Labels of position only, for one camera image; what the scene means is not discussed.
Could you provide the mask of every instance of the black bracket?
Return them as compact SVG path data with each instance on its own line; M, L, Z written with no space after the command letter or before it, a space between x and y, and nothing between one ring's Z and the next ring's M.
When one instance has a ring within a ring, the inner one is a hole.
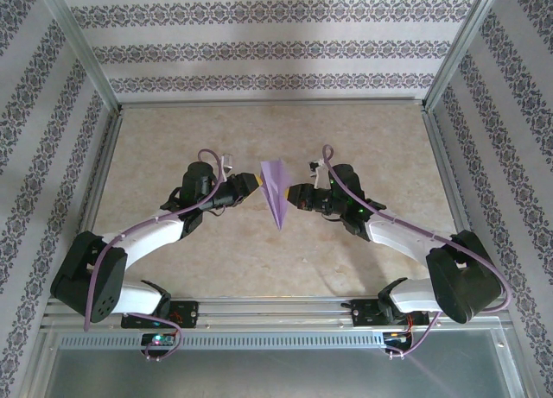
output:
M198 306L197 301L171 300L168 320L176 323L182 329L194 329L198 321ZM121 327L124 329L173 329L173 326L134 316L123 316Z
M341 305L351 310L354 327L408 325L407 315L391 323L386 315L380 310L378 299L355 299L350 300L349 303L342 303ZM427 325L429 323L429 316L427 313L412 312L409 313L409 315L413 318L414 325Z

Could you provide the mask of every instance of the marble floor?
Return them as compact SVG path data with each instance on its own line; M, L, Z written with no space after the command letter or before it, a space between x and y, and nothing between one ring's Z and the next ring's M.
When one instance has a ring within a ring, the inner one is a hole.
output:
M415 104L127 109L94 227L116 231L153 214L181 184L200 148L234 157L234 173L258 174L282 158L294 183L334 147L368 198L430 228L454 231L420 109ZM282 231L255 192L179 243L135 263L176 297L376 294L398 277L423 278L417 262L354 237L340 223L289 208Z

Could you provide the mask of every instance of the patterned wallpaper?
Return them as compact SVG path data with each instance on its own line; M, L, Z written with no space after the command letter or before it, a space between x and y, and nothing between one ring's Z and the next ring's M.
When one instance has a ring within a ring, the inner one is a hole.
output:
M515 292L539 396L553 396L553 0L496 0L435 108L469 222Z
M18 396L108 112L42 0L0 9L0 397Z
M121 102L423 98L473 0L66 0Z

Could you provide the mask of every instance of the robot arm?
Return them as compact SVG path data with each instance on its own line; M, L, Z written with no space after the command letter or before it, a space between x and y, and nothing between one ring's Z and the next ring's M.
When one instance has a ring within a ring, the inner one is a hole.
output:
M124 272L152 251L192 233L201 224L203 212L239 205L260 185L254 174L230 175L213 197L197 209L179 217L157 220L203 200L212 191L215 180L213 168L208 163L190 164L182 178L182 186L177 187L160 211L151 217L156 221L107 251L94 287L91 322L97 323L110 313L142 313L167 318L170 294L149 281L124 281ZM54 278L51 294L84 316L91 269L102 249L118 234L80 233Z
M305 211L325 215L340 215L341 223L354 236L367 242L381 243L420 262L429 269L430 278L422 280L398 279L379 294L380 312L390 323L403 320L411 312L444 312L458 323L468 322L475 314L496 300L501 285L495 275L465 254L436 241L422 237L411 229L390 222L346 195L326 169L322 160L311 162L315 184L325 183L328 176L330 189L311 184L298 184L289 189L288 201ZM350 165L336 165L336 174L347 188L377 211L398 218L385 205L365 199L358 175ZM433 236L450 239L492 263L476 235L462 231L454 236L430 232Z

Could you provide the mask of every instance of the paper airplane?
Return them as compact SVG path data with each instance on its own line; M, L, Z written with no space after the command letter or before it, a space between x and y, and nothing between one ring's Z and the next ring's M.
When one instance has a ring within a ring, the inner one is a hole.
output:
M278 161L263 161L261 162L261 180L263 185L261 191L265 198L270 211L275 218L278 230L283 228L284 216L288 210L288 201L286 200L286 190L292 185L292 181L282 159Z

